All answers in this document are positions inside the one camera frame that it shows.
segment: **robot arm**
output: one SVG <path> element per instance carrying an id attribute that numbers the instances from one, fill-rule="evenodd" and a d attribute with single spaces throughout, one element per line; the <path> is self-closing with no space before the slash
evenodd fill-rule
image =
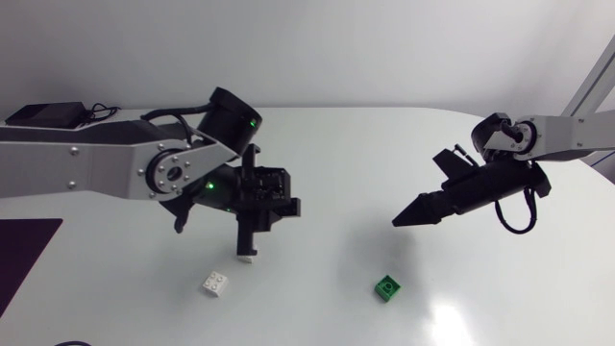
<path id="1" fill-rule="evenodd" d="M 90 190 L 160 202 L 176 216 L 180 233 L 194 204 L 237 215 L 237 254 L 257 254 L 254 232 L 271 230 L 300 214 L 282 168 L 255 167 L 249 144 L 260 115 L 218 88 L 199 108 L 151 111 L 140 120 L 101 123 L 80 130 L 0 128 L 0 198 Z M 182 114 L 205 113 L 196 129 Z M 179 124 L 149 122 L 172 115 Z M 240 167 L 227 161 L 242 158 Z"/>
<path id="2" fill-rule="evenodd" d="M 534 195 L 545 197 L 551 190 L 537 161 L 569 161 L 615 148 L 615 117 L 595 114 L 614 86 L 615 37 L 562 116 L 526 116 L 513 124 L 506 114 L 494 113 L 482 120 L 472 131 L 472 141 L 486 164 L 479 166 L 458 145 L 454 151 L 443 150 L 433 160 L 448 180 L 439 191 L 419 194 L 393 225 L 437 224 L 453 213 L 493 202 L 507 230 L 517 235 L 529 232 L 537 219 Z M 515 230 L 504 220 L 498 201 L 520 191 L 528 203 L 530 221 L 525 229 Z"/>
<path id="3" fill-rule="evenodd" d="M 518 161 L 569 161 L 597 150 L 615 149 L 615 116 L 610 114 L 527 116 L 504 127 L 506 133 L 494 132 L 483 154 L 502 151 L 513 153 Z"/>

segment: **wire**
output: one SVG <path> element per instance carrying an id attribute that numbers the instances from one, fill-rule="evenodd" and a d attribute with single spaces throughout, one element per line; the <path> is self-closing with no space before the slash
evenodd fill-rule
<path id="1" fill-rule="evenodd" d="M 157 117 L 165 116 L 165 115 L 189 115 L 189 114 L 199 114 L 206 111 L 213 110 L 212 104 L 206 104 L 199 107 L 189 107 L 182 109 L 162 109 L 162 110 L 154 110 L 150 111 L 145 115 L 141 116 L 141 119 L 150 121 L 152 119 L 156 119 Z"/>
<path id="2" fill-rule="evenodd" d="M 200 113 L 211 111 L 211 110 L 213 110 L 212 104 L 206 104 L 204 106 L 189 107 L 189 108 L 182 108 L 182 109 L 154 110 L 154 111 L 150 111 L 142 115 L 141 119 L 146 120 L 146 121 L 151 121 L 151 120 L 154 120 L 162 116 L 174 116 L 176 119 L 180 121 L 180 123 L 182 124 L 182 127 L 184 127 L 185 140 L 188 142 L 189 145 L 192 145 L 192 130 L 190 126 L 188 126 L 188 123 L 185 121 L 182 115 L 200 114 Z"/>
<path id="3" fill-rule="evenodd" d="M 523 189 L 523 194 L 526 197 L 526 202 L 528 203 L 528 208 L 529 208 L 529 224 L 523 230 L 515 230 L 512 227 L 510 227 L 510 225 L 508 225 L 506 220 L 504 220 L 504 215 L 502 214 L 502 208 L 500 207 L 500 201 L 496 201 L 496 213 L 498 214 L 498 219 L 500 220 L 502 225 L 507 230 L 509 230 L 511 233 L 514 233 L 516 235 L 524 235 L 527 232 L 531 231 L 531 229 L 533 229 L 534 226 L 536 225 L 538 211 L 536 209 L 535 192 L 536 190 L 534 190 L 531 187 L 526 187 Z"/>
<path id="4" fill-rule="evenodd" d="M 90 346 L 90 345 L 83 341 L 65 341 L 65 342 L 59 343 L 56 346 Z"/>
<path id="5" fill-rule="evenodd" d="M 176 119 L 178 119 L 180 121 L 180 124 L 182 124 L 182 127 L 184 128 L 184 134 L 185 134 L 185 141 L 188 142 L 188 144 L 192 145 L 192 129 L 190 128 L 190 126 L 188 125 L 188 123 L 185 121 L 184 117 L 179 115 L 179 114 L 163 114 L 163 113 L 158 113 L 155 114 L 154 116 L 146 116 L 148 114 L 150 114 L 151 112 L 142 115 L 141 119 L 146 120 L 146 121 L 151 121 L 154 120 L 156 118 L 162 117 L 162 116 L 173 116 Z"/>
<path id="6" fill-rule="evenodd" d="M 92 123 L 105 121 L 117 114 L 117 111 L 121 110 L 119 107 L 107 107 L 100 102 L 97 102 L 92 106 L 85 118 L 82 120 L 81 126 L 85 126 Z M 96 113 L 101 111 L 108 111 L 107 115 L 96 117 Z"/>
<path id="7" fill-rule="evenodd" d="M 608 154 L 607 156 L 603 157 L 602 159 L 600 159 L 600 160 L 598 160 L 598 161 L 596 161 L 596 162 L 592 163 L 592 164 L 590 165 L 590 167 L 593 167 L 593 166 L 595 166 L 596 164 L 598 164 L 598 163 L 600 163 L 600 162 L 602 162 L 602 161 L 604 161 L 604 160 L 608 159 L 608 158 L 609 158 L 611 155 L 613 155 L 613 154 L 615 154 L 615 151 L 611 152 L 610 154 Z"/>

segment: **green lego brick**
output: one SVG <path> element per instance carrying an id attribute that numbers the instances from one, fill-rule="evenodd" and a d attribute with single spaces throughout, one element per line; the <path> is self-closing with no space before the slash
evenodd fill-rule
<path id="1" fill-rule="evenodd" d="M 380 282 L 376 284 L 376 287 L 374 287 L 376 293 L 378 293 L 385 302 L 388 302 L 391 298 L 393 298 L 395 293 L 397 293 L 400 288 L 402 287 L 388 275 L 385 276 L 384 279 L 380 280 Z"/>

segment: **white tabletop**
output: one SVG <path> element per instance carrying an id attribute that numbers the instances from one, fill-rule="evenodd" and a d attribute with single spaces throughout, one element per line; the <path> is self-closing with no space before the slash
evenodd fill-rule
<path id="1" fill-rule="evenodd" d="M 580 161 L 513 235 L 493 207 L 393 228 L 445 176 L 431 160 L 480 118 L 428 109 L 261 109 L 258 164 L 285 167 L 301 218 L 234 256 L 234 216 L 195 206 L 181 235 L 157 203 L 91 192 L 0 200 L 64 222 L 0 319 L 0 343 L 54 345 L 614 345 L 615 187 Z M 522 196 L 503 201 L 525 227 Z M 229 277 L 220 298 L 201 284 Z M 384 275 L 402 289 L 388 303 Z"/>

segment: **purple mat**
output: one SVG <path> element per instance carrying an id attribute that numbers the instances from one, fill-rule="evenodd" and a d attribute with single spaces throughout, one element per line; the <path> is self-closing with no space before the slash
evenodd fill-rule
<path id="1" fill-rule="evenodd" d="M 61 219 L 0 220 L 0 317 Z"/>

